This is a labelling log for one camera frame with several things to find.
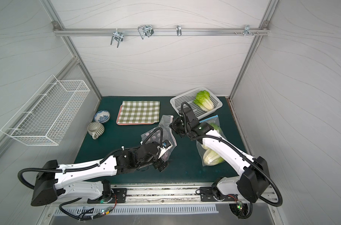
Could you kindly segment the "pink-dotted zipper bag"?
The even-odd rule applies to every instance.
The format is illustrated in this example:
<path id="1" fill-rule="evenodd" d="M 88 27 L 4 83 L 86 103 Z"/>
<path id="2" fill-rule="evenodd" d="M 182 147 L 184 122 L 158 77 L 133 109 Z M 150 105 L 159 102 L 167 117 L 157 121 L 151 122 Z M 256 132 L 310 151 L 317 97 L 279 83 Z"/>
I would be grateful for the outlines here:
<path id="1" fill-rule="evenodd" d="M 172 134 L 172 129 L 170 128 L 170 124 L 173 122 L 174 116 L 173 115 L 163 115 L 158 126 L 145 132 L 144 134 L 141 135 L 141 141 L 143 143 L 149 143 L 149 142 L 160 142 L 160 139 L 162 139 L 162 142 L 168 141 L 171 145 L 171 147 L 167 147 L 167 150 L 161 150 L 160 153 L 160 158 L 163 161 L 168 161 L 171 153 L 177 146 L 176 139 L 174 135 Z M 156 128 L 161 128 L 163 131 L 163 135 L 161 135 L 161 131 L 157 130 L 149 139 L 148 141 L 145 141 L 146 138 L 151 134 L 153 130 Z"/>

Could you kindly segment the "chinese cabbage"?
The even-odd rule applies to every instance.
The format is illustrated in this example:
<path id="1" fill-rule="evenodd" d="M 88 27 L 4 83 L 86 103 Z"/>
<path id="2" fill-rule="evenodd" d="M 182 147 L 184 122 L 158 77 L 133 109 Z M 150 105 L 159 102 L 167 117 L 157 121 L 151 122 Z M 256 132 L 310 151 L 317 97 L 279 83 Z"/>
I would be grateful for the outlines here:
<path id="1" fill-rule="evenodd" d="M 193 103 L 205 112 L 209 112 L 214 109 L 210 93 L 206 90 L 198 92 Z"/>
<path id="2" fill-rule="evenodd" d="M 202 158 L 206 166 L 215 166 L 224 162 L 224 159 L 212 149 L 207 149 Z"/>
<path id="3" fill-rule="evenodd" d="M 211 125 L 211 126 L 214 128 L 214 130 L 216 130 L 219 134 L 222 134 L 222 133 L 223 133 L 223 131 L 222 131 L 222 129 L 220 128 L 220 126 L 217 125 L 216 123 L 209 123 L 209 125 Z"/>

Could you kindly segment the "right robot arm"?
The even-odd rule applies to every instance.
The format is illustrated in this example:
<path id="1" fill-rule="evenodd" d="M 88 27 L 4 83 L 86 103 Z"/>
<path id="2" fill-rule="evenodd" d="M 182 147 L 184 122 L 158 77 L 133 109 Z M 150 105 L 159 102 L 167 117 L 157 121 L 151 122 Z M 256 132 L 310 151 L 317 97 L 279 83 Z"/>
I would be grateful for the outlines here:
<path id="1" fill-rule="evenodd" d="M 185 105 L 187 107 L 181 107 L 180 116 L 170 124 L 170 128 L 181 137 L 188 137 L 215 151 L 239 176 L 237 179 L 224 177 L 216 180 L 212 184 L 214 198 L 222 200 L 237 189 L 247 201 L 257 202 L 269 186 L 269 181 L 264 177 L 269 175 L 266 160 L 242 152 L 225 140 L 213 126 L 200 123 L 189 105 Z"/>

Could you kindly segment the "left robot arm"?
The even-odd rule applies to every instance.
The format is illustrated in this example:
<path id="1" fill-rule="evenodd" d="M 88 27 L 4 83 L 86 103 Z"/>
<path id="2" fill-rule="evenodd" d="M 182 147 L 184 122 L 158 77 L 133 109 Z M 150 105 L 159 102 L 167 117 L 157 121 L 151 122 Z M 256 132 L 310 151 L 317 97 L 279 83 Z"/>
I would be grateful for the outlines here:
<path id="1" fill-rule="evenodd" d="M 133 173 L 150 165 L 162 171 L 167 167 L 163 155 L 172 147 L 165 140 L 161 144 L 149 142 L 136 148 L 120 149 L 103 159 L 85 163 L 59 165 L 57 160 L 51 160 L 37 170 L 31 205 L 43 206 L 66 197 L 86 198 L 89 203 L 107 203 L 114 194 L 110 182 L 91 182 L 91 179 Z"/>

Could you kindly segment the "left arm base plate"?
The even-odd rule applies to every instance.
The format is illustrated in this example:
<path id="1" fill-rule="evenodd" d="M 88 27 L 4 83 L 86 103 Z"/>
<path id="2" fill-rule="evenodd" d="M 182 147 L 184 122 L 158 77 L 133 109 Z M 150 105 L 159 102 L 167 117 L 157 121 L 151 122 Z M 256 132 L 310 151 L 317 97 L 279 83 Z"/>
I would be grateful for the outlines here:
<path id="1" fill-rule="evenodd" d="M 88 199 L 88 204 L 106 204 L 106 203 L 125 203 L 127 188 L 112 188 L 105 191 L 102 195 L 94 200 Z"/>

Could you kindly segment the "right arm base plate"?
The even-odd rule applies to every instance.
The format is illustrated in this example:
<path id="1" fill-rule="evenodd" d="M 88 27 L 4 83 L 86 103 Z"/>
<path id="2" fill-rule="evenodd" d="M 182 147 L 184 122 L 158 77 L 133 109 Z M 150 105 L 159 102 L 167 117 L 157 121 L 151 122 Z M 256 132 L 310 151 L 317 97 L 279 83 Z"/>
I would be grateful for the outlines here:
<path id="1" fill-rule="evenodd" d="M 237 194 L 223 195 L 212 187 L 200 187 L 195 193 L 200 196 L 201 202 L 236 202 L 238 200 Z"/>

